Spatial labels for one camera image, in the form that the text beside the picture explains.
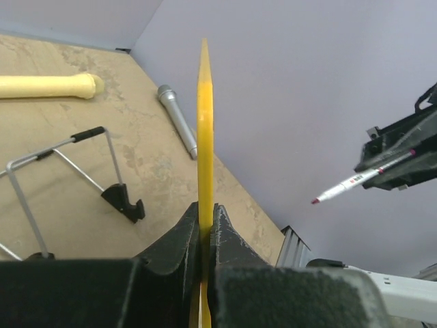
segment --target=yellow plastic piece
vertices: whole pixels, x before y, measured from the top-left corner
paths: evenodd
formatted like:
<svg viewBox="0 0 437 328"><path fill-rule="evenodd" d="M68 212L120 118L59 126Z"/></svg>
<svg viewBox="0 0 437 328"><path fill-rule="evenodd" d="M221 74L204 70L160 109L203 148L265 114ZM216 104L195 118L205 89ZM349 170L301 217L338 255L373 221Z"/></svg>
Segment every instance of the yellow plastic piece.
<svg viewBox="0 0 437 328"><path fill-rule="evenodd" d="M202 327L211 327L208 307L208 262L212 211L214 210L214 118L212 77L208 42L202 39L199 77L197 80L197 183L199 185L199 226L202 251L201 315Z"/></svg>
<svg viewBox="0 0 437 328"><path fill-rule="evenodd" d="M91 99L104 90L97 75L77 74L71 77L0 76L0 98L79 97Z"/></svg>

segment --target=speckled surface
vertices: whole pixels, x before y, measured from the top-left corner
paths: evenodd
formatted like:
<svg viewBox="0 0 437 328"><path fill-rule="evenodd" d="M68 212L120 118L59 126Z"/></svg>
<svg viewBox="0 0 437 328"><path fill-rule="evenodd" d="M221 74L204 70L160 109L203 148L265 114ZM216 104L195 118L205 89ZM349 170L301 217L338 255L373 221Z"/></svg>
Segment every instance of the speckled surface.
<svg viewBox="0 0 437 328"><path fill-rule="evenodd" d="M140 197L146 218L136 225L113 210L64 162L51 157L18 171L49 251L58 258L133 256L170 229L197 200L196 162L158 104L156 86L127 54L0 36L4 75L91 72L106 91L93 100L0 100L0 160L11 159L95 126L107 127L131 202ZM103 187L115 183L104 137L61 149ZM234 228L270 263L283 235L223 164L214 162L215 202ZM26 257L38 251L9 180L0 179L0 242Z"/></svg>

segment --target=silver microphone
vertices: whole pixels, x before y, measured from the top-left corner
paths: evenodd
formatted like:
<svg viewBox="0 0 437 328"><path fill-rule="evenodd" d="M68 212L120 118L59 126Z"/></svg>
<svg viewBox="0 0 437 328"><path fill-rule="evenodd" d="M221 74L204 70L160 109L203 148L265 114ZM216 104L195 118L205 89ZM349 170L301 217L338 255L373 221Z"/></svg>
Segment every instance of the silver microphone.
<svg viewBox="0 0 437 328"><path fill-rule="evenodd" d="M167 113L184 142L186 150L190 153L191 158L197 159L197 142L194 138L193 132L186 123L184 114L182 114L179 108L176 100L176 93L167 84L164 84L158 88L158 99L167 110Z"/></svg>

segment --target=marker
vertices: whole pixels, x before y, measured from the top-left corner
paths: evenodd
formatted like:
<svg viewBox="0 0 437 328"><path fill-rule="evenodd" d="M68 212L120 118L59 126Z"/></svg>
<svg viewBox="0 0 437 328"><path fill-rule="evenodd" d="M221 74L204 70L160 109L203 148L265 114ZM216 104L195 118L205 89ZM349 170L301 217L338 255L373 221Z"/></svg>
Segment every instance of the marker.
<svg viewBox="0 0 437 328"><path fill-rule="evenodd" d="M392 161L380 166L377 169L367 169L363 172L355 174L354 176L351 176L350 178L340 182L338 185L326 190L319 197L315 198L311 203L317 204L325 200L329 200L356 186L361 186L364 182L369 181L370 179L375 178L380 174L383 174L390 167L414 156L415 154L416 151L414 149L411 149L407 153L397 157L396 159L393 159Z"/></svg>

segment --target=metal bracket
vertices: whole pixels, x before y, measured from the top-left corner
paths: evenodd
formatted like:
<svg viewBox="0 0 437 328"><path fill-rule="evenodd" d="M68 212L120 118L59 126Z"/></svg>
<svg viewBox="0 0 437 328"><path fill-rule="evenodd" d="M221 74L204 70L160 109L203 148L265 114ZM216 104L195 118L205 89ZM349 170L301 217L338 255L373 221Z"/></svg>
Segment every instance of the metal bracket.
<svg viewBox="0 0 437 328"><path fill-rule="evenodd" d="M367 134L369 135L370 139L376 139L380 136L379 134L379 128L377 126L370 128L369 130L366 131Z"/></svg>
<svg viewBox="0 0 437 328"><path fill-rule="evenodd" d="M288 225L283 228L285 238L279 252L276 267L279 268L298 268L305 265L314 258L311 250L305 245L297 233Z"/></svg>
<svg viewBox="0 0 437 328"><path fill-rule="evenodd" d="M67 144L75 144L77 142L95 137L96 135L105 134L107 141L108 141L108 147L111 152L112 161L115 168L115 173L117 174L118 183L113 184L108 189L104 189L101 187L95 180L91 179L90 176L88 176L79 166L74 164L66 155L61 153L58 148L61 146L67 145ZM0 178L3 176L8 175L10 182L12 186L14 187L15 193L17 195L17 198L23 207L23 210L26 214L27 220L29 221L33 233L35 234L35 237L37 239L38 245L40 246L41 253L40 255L43 258L51 258L53 255L50 254L47 250L46 244L44 242L44 239L42 238L41 232L38 228L38 225L36 223L36 220L30 211L30 207L27 203L26 197L23 193L23 190L21 189L18 180L15 176L15 171L34 162L34 161L41 161L42 159L45 159L46 157L49 157L50 155L56 153L59 155L66 163L68 163L71 167L73 167L78 173L80 173L84 178L86 178L88 181L90 181L95 188L97 188L101 192L101 196L108 202L110 205L112 205L115 209L117 209L119 212L124 214L129 220L132 222L137 222L139 219L143 219L145 216L144 213L144 206L143 202L139 200L135 205L131 205L128 199L127 189L126 185L122 181L122 175L120 174L119 166L117 163L117 159L115 158L115 151L114 147L111 141L111 136L109 134L109 131L104 128L103 126L98 126L96 128L92 128L87 131L83 131L80 133L77 133L75 135L72 135L70 138L63 140L59 143L56 143L53 146L44 148L42 150L39 150L37 152L32 152L31 154L22 156L18 159L14 159L10 161L6 165L6 169L2 172L0 172ZM16 260L22 260L19 256L17 256L14 252L12 252L10 249L8 249L5 245L2 245L0 243L0 248L8 253L11 257L13 257Z"/></svg>

